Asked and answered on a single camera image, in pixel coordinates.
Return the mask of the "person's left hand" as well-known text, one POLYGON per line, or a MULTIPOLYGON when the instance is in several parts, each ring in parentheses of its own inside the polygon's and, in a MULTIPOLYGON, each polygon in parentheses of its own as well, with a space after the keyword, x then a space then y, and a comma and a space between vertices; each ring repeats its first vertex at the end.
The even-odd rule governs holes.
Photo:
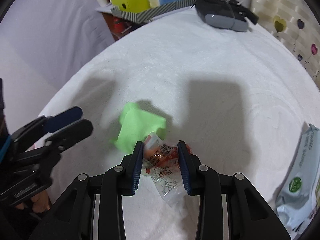
POLYGON ((43 213, 50 210, 51 203, 46 190, 31 197, 30 202, 21 203, 16 206, 19 210, 31 209, 35 213, 43 213))

